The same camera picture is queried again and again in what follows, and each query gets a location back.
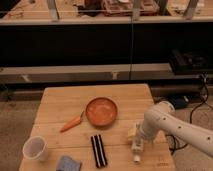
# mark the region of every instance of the cup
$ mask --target cup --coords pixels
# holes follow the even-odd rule
[[[23,155],[26,159],[46,161],[48,157],[48,149],[43,137],[36,136],[29,138],[23,146]]]

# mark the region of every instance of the floor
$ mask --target floor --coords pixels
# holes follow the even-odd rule
[[[15,91],[11,99],[0,92],[0,170],[17,171],[22,159],[22,146],[29,137],[42,97],[42,91]],[[213,105],[213,96],[208,104]],[[197,103],[177,110],[175,116],[188,121],[189,113]],[[213,130],[213,111],[208,106],[194,113],[193,123]],[[187,146],[173,155],[177,171],[213,171],[213,160],[197,149]]]

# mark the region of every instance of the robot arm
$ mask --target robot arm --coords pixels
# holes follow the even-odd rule
[[[138,141],[138,137],[144,140],[154,140],[158,131],[163,130],[213,157],[213,132],[176,119],[170,115],[174,111],[172,104],[167,101],[149,108],[144,113],[144,121],[137,126],[133,144],[134,140]]]

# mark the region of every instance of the carrot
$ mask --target carrot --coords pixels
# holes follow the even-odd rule
[[[77,116],[73,119],[71,119],[69,122],[67,122],[60,130],[60,132],[65,132],[67,130],[69,130],[70,128],[73,128],[77,125],[79,125],[82,121],[82,115],[83,115],[83,112],[80,116]]]

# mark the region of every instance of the bowl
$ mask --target bowl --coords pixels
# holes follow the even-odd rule
[[[116,104],[106,97],[91,100],[85,110],[89,122],[94,126],[111,125],[115,121],[117,113]]]

